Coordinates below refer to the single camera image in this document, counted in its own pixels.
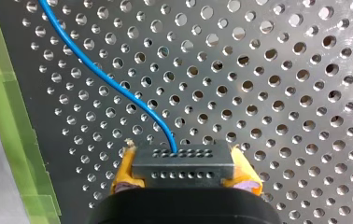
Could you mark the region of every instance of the perforated metal sheet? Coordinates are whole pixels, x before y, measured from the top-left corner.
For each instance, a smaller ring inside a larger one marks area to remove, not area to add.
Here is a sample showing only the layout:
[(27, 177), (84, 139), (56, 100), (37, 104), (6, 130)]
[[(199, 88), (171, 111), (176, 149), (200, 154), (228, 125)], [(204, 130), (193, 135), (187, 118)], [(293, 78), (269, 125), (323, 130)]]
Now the perforated metal sheet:
[[(239, 144), (285, 223), (353, 223), (353, 1), (49, 0), (182, 143)], [(165, 138), (72, 55), (36, 1), (0, 22), (63, 223), (108, 193), (123, 139)]]

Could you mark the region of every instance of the blue wire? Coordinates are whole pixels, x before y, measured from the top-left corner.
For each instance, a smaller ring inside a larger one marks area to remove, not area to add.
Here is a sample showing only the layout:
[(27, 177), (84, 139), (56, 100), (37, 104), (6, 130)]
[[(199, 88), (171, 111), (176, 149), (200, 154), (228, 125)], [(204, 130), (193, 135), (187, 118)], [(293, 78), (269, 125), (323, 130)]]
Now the blue wire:
[(168, 128), (167, 124), (162, 120), (159, 115), (156, 114), (153, 110), (151, 110), (143, 101), (135, 98), (135, 96), (130, 93), (129, 91), (125, 90), (117, 81), (110, 78), (104, 71), (98, 68), (90, 59), (87, 57), (83, 51), (72, 41), (69, 35), (64, 31), (63, 27), (58, 22), (57, 18), (55, 17), (54, 13), (52, 12), (47, 0), (39, 0), (40, 6), (42, 6), (43, 11), (45, 12), (46, 16), (48, 17), (52, 27), (60, 36), (60, 38), (65, 42), (66, 46), (68, 46), (77, 56), (83, 61), (86, 66), (92, 70), (98, 77), (100, 77), (104, 82), (106, 82), (109, 86), (111, 86), (116, 91), (120, 92), (123, 96), (127, 97), (133, 103), (141, 107), (145, 112), (147, 112), (162, 128), (162, 131), (165, 133), (165, 136), (168, 139), (170, 147), (174, 153), (177, 153), (177, 143), (174, 139), (171, 130)]

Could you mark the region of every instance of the wire insulation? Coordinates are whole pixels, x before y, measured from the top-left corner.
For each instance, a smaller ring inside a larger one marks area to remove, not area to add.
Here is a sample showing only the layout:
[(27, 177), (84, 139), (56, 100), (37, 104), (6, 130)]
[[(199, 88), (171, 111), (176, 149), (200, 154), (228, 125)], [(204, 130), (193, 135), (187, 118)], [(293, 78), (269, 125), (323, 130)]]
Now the wire insulation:
[(117, 81), (113, 80), (109, 77), (104, 71), (98, 68), (90, 59), (87, 57), (83, 51), (74, 43), (74, 41), (69, 37), (69, 35), (65, 32), (63, 27), (58, 22), (57, 18), (55, 17), (53, 11), (51, 10), (47, 0), (39, 0), (40, 6), (42, 6), (43, 11), (45, 12), (46, 16), (48, 17), (52, 27), (60, 36), (60, 38), (65, 42), (66, 46), (68, 46), (80, 60), (90, 69), (92, 70), (98, 77), (100, 77), (104, 82), (106, 82), (110, 87), (115, 89), (116, 91), (120, 92), (123, 96), (127, 97), (127, 99), (131, 100), (133, 103), (138, 105), (141, 109), (143, 109), (148, 115), (150, 115), (154, 121), (159, 124), (162, 130), (165, 133), (165, 136), (168, 139), (170, 144), (170, 148), (174, 153), (177, 153), (177, 143), (174, 139), (171, 130), (168, 128), (167, 124), (162, 120), (162, 118), (156, 114), (155, 111), (150, 109), (143, 101), (135, 98), (135, 96), (130, 93), (129, 91), (125, 90)]

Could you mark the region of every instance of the black object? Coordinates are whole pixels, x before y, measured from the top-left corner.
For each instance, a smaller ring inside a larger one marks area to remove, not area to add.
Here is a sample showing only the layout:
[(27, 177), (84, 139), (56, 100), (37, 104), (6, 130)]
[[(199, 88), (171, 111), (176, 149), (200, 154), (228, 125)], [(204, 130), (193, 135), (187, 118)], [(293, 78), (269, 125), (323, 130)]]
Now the black object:
[(128, 189), (104, 199), (90, 224), (280, 224), (275, 209), (240, 189)]

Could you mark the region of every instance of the green plastic edge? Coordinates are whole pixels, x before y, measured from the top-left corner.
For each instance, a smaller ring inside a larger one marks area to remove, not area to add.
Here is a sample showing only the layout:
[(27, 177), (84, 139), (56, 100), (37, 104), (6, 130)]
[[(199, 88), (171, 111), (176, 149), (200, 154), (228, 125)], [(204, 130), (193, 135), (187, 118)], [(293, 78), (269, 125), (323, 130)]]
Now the green plastic edge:
[(0, 29), (0, 137), (32, 224), (60, 224), (60, 207)]

